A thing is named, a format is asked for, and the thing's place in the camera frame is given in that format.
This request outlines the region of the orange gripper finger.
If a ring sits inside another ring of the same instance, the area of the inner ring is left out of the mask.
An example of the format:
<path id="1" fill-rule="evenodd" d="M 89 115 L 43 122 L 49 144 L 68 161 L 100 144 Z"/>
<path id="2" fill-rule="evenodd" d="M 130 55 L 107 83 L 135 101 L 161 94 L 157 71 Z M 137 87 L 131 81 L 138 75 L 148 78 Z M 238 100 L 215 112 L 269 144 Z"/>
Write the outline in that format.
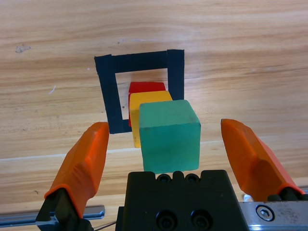
<path id="1" fill-rule="evenodd" d="M 87 201 L 98 191 L 109 141 L 106 122 L 91 125 L 66 154 L 36 217 L 41 231 L 91 231 L 83 217 Z"/>
<path id="2" fill-rule="evenodd" d="M 254 201 L 304 201 L 300 189 L 273 151 L 245 124 L 221 120 L 228 160 L 240 189 Z"/>

